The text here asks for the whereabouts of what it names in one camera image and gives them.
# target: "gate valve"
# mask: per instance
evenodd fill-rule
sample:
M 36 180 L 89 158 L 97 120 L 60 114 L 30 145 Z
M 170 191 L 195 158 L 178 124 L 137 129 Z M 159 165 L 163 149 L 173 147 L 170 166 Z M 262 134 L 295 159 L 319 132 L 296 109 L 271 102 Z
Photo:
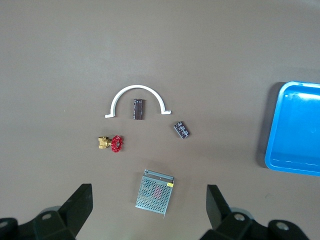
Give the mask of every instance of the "gate valve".
M 100 136 L 98 140 L 99 149 L 106 149 L 111 146 L 111 150 L 114 153 L 118 153 L 121 150 L 123 144 L 123 139 L 118 135 L 114 136 L 112 139 L 107 136 Z

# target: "metal mesh cover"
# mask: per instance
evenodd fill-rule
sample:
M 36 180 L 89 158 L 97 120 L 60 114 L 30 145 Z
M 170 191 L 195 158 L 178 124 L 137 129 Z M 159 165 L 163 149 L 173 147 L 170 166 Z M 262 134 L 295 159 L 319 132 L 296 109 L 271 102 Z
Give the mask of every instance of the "metal mesh cover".
M 172 186 L 168 186 L 168 182 L 143 176 L 135 206 L 165 214 L 171 192 Z

